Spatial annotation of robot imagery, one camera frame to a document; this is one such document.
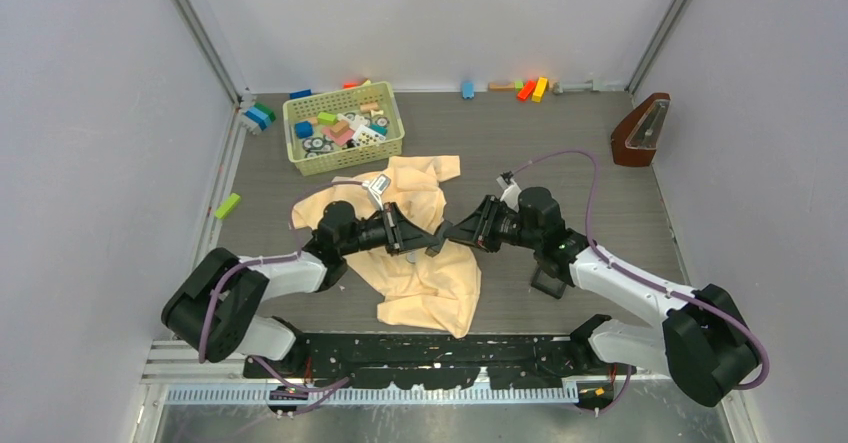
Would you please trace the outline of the peach cloth garment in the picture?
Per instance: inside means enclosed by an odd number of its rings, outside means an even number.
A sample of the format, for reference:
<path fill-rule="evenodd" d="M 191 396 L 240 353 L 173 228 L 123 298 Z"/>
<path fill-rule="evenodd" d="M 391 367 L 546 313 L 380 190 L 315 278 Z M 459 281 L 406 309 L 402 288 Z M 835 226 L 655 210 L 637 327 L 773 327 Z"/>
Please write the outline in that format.
<path fill-rule="evenodd" d="M 461 175 L 457 155 L 401 157 L 389 159 L 382 171 L 350 178 L 359 184 L 348 185 L 346 177 L 333 179 L 334 185 L 316 192 L 294 205 L 296 228 L 317 226 L 324 208 L 334 201 L 352 204 L 358 217 L 368 217 L 375 206 L 361 183 L 385 175 L 389 187 L 382 199 L 394 202 L 418 227 L 434 233 L 444 221 L 446 197 L 440 184 Z M 444 330 L 456 338 L 470 330 L 481 293 L 481 270 L 472 251 L 446 242 L 430 257 L 423 250 L 390 256 L 381 247 L 346 257 L 351 270 L 384 297 L 376 307 L 377 319 L 389 325 L 405 325 Z"/>

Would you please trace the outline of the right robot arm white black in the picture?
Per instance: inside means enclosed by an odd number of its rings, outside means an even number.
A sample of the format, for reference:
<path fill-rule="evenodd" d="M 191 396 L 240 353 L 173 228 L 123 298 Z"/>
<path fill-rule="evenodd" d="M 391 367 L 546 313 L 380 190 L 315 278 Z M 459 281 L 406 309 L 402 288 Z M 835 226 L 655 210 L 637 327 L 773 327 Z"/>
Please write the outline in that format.
<path fill-rule="evenodd" d="M 571 360 L 584 373 L 622 363 L 669 377 L 707 407 L 763 382 L 762 344 L 723 288 L 693 289 L 615 258 L 568 227 L 550 191 L 531 187 L 514 205 L 489 195 L 446 239 L 486 252 L 504 244 L 532 251 L 538 268 L 564 285 L 604 297 L 642 320 L 633 326 L 597 315 L 571 334 Z"/>

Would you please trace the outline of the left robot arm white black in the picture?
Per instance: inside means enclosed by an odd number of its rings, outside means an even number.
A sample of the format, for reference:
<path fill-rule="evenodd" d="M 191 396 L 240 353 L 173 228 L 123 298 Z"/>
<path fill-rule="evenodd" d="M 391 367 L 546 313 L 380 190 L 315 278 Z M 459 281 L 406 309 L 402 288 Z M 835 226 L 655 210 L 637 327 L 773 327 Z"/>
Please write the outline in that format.
<path fill-rule="evenodd" d="M 264 358 L 280 375 L 293 377 L 307 361 L 298 331 L 280 318 L 258 316 L 261 303 L 329 289 L 347 271 L 350 254 L 382 248 L 395 256 L 439 241 L 393 202 L 359 218 L 350 203 L 335 201 L 300 253 L 242 260 L 223 247 L 211 250 L 164 305 L 161 321 L 203 361 L 239 353 Z"/>

